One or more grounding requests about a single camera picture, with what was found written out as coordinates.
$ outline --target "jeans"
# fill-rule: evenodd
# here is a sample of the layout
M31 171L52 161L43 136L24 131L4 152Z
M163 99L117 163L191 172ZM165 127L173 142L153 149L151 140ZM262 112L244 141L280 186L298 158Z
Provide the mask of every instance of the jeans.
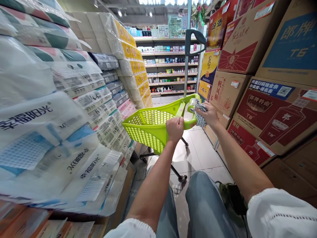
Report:
M186 191L192 238L236 238L217 185L205 173L194 173ZM169 188L159 217L157 238L179 238L172 188Z

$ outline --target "metal pole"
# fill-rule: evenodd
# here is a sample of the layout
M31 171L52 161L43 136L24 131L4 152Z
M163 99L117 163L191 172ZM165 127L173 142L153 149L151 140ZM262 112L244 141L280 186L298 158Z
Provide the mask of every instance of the metal pole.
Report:
M187 30L191 28L191 18L192 18L192 0L188 0ZM185 56L184 97L186 97L186 94L187 94L187 77L188 77L188 56Z

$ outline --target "floor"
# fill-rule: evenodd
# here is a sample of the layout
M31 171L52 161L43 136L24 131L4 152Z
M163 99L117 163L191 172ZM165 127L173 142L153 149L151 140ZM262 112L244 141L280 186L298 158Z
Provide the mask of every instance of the floor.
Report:
M152 98L153 106L163 106L182 97L183 96L181 95ZM184 119L186 120L190 118L192 118L192 114L187 112L186 109ZM218 153L213 149L211 142L201 127L194 126L190 130L184 131L183 138L187 141L189 147L186 150L184 143L180 141L176 147L172 162L178 173L181 175L187 175L188 181L194 172L204 171L214 181L219 180L222 183L233 182L230 173ZM139 187L157 159L158 156L152 156L148 158L147 164L144 164L140 160L135 164L138 173L136 174L133 182L130 194L131 199L128 201L126 212L128 212ZM188 187L188 182L185 183L185 185L179 183L177 176L171 170L170 185L174 192L179 235L180 238L187 238L188 223L190 219L185 199L185 192Z

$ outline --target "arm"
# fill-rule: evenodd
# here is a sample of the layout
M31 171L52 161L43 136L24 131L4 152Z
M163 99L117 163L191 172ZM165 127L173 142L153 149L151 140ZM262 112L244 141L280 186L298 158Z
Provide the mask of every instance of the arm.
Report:
M126 217L147 223L156 233L159 216L169 187L169 175L173 154L184 132L184 118L172 118L166 122L168 142L150 173L142 183Z
M195 110L204 117L206 123L216 133L232 178L238 185L246 201L249 203L252 196L267 188L273 188L273 184L260 167L220 124L215 108L209 103L203 104L206 106L207 112L199 109Z

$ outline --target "shopping cart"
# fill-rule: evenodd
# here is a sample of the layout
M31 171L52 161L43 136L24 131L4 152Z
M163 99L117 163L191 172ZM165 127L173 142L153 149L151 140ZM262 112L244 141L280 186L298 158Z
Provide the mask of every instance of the shopping cart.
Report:
M189 103L187 111L193 113L190 109L195 107L196 99L200 100L198 94L192 94L186 96L187 93L187 76L188 76L188 57L199 54L200 52L205 51L206 49L206 39L205 36L197 31L190 29L191 22L191 0L188 1L188 18L187 18L187 30L185 38L185 85L184 85L184 97L176 100L165 106L144 108L136 111L130 117L125 119L122 123L123 127L128 132L131 139L140 142L148 146L149 152L151 148L153 153L142 154L140 159L145 163L147 162L145 157L160 155L167 143L168 134L166 130L166 121L173 117L184 116L186 104ZM193 54L190 53L191 46L191 35L194 34L197 41L204 45L204 48L199 52ZM184 121L184 130L192 128L197 123L197 118L193 113L193 117L190 120ZM182 138L182 141L185 144L185 148L188 147L188 143ZM181 176L173 165L171 165L173 172L177 175L179 182L185 182L187 176Z

